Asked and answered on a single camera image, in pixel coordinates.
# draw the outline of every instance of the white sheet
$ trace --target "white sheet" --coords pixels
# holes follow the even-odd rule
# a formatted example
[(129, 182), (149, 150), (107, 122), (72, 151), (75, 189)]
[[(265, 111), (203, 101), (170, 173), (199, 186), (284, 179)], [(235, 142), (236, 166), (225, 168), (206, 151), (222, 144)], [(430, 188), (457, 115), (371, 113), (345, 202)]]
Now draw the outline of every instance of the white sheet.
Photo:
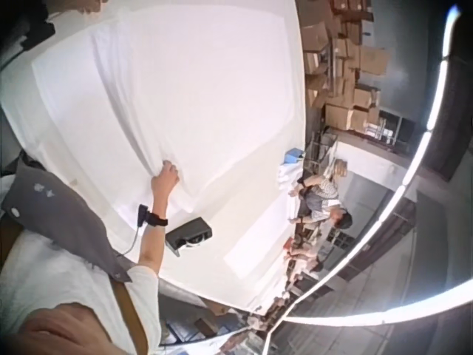
[(171, 227), (200, 215), (214, 238), (181, 258), (166, 251), (160, 275), (250, 310), (290, 234), (242, 279), (223, 259), (278, 198), (284, 153), (303, 147), (302, 50), (292, 1), (213, 3), (115, 0), (101, 18), (64, 14), (52, 40), (2, 73), (1, 101), (22, 145), (84, 196), (117, 250), (150, 203), (151, 174), (176, 161)]

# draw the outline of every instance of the white shirt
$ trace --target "white shirt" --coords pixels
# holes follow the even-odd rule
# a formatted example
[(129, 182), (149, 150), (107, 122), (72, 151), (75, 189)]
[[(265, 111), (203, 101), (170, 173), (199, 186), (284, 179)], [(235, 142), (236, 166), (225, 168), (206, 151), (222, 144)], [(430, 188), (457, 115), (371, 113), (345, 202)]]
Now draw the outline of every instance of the white shirt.
[[(157, 304), (157, 275), (145, 266), (128, 271), (126, 288), (148, 338), (149, 352), (161, 338)], [(54, 246), (39, 234), (24, 231), (0, 274), (0, 335), (17, 332), (27, 315), (38, 308), (77, 302), (94, 310), (112, 342), (136, 354), (121, 316), (108, 275), (80, 257)]]

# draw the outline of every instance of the blue object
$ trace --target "blue object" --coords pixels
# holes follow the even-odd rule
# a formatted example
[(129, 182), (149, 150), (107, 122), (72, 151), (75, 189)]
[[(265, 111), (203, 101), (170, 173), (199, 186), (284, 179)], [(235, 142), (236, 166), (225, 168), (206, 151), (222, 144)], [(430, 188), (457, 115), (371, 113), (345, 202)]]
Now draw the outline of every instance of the blue object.
[(284, 164), (294, 164), (299, 161), (302, 154), (304, 154), (303, 150), (298, 148), (292, 148), (289, 152), (286, 153), (284, 156)]

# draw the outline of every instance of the hair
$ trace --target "hair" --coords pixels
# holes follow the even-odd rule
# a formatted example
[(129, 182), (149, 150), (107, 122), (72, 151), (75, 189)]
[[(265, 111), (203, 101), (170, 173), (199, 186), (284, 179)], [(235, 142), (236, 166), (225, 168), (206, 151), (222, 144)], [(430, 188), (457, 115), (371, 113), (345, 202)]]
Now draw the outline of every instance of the hair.
[(317, 265), (315, 265), (311, 271), (320, 272), (323, 269), (324, 269), (324, 263), (320, 261), (319, 257), (317, 257)]
[(345, 210), (343, 215), (341, 216), (340, 220), (335, 224), (335, 228), (338, 229), (348, 229), (353, 224), (352, 215)]

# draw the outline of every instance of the brown strap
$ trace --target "brown strap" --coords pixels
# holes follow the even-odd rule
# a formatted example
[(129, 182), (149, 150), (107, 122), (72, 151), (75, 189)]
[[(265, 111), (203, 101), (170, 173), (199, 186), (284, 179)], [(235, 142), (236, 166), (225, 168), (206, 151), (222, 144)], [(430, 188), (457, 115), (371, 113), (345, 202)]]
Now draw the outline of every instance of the brown strap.
[(135, 350), (137, 355), (147, 355), (148, 353), (148, 340), (146, 338), (145, 329), (141, 324), (141, 319), (136, 313), (135, 306), (133, 305), (132, 298), (124, 283), (119, 283), (109, 277), (110, 283), (112, 284), (112, 290), (117, 299), (118, 307), (120, 308), (121, 316), (125, 321), (128, 332), (132, 337), (133, 344), (135, 344)]
[[(10, 253), (13, 244), (15, 243), (18, 236), (23, 231), (23, 226), (18, 224), (7, 214), (4, 214), (0, 218), (0, 272), (7, 260), (8, 254)], [(119, 283), (109, 277), (112, 285), (112, 290), (117, 299), (118, 307), (123, 320), (125, 321), (128, 332), (132, 337), (133, 344), (137, 355), (147, 355), (148, 353), (148, 340), (146, 333), (141, 324), (141, 320), (136, 313), (135, 305), (133, 305), (132, 299), (125, 287), (124, 283)]]

